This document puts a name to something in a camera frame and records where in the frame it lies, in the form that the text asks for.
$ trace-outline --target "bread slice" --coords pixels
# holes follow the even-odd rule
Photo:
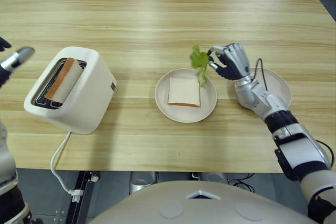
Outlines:
[[[83,69],[74,58],[68,58],[59,72],[56,80],[45,94],[45,98],[54,102],[64,103]]]
[[[200,107],[200,85],[198,80],[170,77],[169,105]]]

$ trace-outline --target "floor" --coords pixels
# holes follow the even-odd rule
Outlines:
[[[336,0],[320,0],[336,20]],[[35,218],[45,224],[65,223],[70,196],[67,195],[49,170],[19,169],[19,186],[25,201],[29,202]],[[73,188],[78,172],[60,171],[66,184]],[[230,179],[246,174],[226,174]],[[101,172],[95,183],[86,223],[128,195],[130,172]],[[185,180],[187,173],[159,173],[159,181]],[[256,174],[246,181],[256,194],[277,201],[302,214],[307,214],[306,202],[297,182],[291,182],[283,174]]]

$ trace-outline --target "toaster label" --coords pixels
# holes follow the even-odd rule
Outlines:
[[[116,85],[114,84],[114,82],[112,82],[112,84],[111,84],[111,89],[114,91],[115,88],[116,88]]]

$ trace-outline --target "cable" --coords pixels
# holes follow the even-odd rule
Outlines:
[[[335,162],[335,155],[334,155],[334,152],[332,151],[332,148],[328,144],[326,144],[322,141],[316,140],[316,142],[319,142],[320,144],[323,144],[330,151],[330,154],[331,154],[330,168],[331,168],[333,166],[334,162]]]
[[[266,80],[265,80],[265,74],[264,74],[264,65],[263,65],[263,59],[259,58],[257,59],[257,63],[256,63],[256,68],[254,70],[254,75],[253,75],[253,78],[252,78],[252,81],[255,79],[256,75],[257,75],[257,70],[258,70],[258,65],[259,65],[259,62],[260,62],[260,65],[261,65],[261,73],[263,75],[263,79],[264,79],[264,84],[265,84],[265,88],[266,88],[266,91],[268,90],[267,89],[267,85],[266,85]]]
[[[83,190],[71,190],[71,189],[68,189],[66,187],[66,185],[64,184],[62,178],[58,175],[58,173],[55,171],[55,167],[54,167],[54,161],[55,161],[55,158],[57,156],[57,154],[59,153],[59,151],[61,149],[63,149],[63,147],[65,146],[65,144],[68,142],[69,138],[71,136],[71,131],[68,132],[67,136],[65,137],[65,139],[63,140],[63,142],[59,145],[59,147],[57,148],[57,150],[55,151],[55,153],[53,154],[53,156],[51,157],[51,160],[50,160],[50,170],[51,170],[51,173],[58,179],[58,181],[60,182],[62,188],[64,191],[66,191],[68,194],[71,194],[72,195],[72,202],[79,202],[80,200],[80,196],[83,195]]]
[[[251,193],[255,193],[255,189],[253,186],[243,182],[242,180],[246,180],[251,178],[254,175],[254,173],[248,173],[247,176],[245,178],[234,178],[233,180],[236,180],[238,182],[234,183],[233,186],[239,187],[239,185],[244,185],[247,187],[247,189],[251,192]]]

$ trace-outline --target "toaster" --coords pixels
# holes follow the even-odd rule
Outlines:
[[[65,61],[75,58],[83,69],[63,103],[45,98]],[[93,49],[66,47],[56,54],[28,93],[24,108],[66,131],[93,132],[101,122],[117,87],[110,69]]]

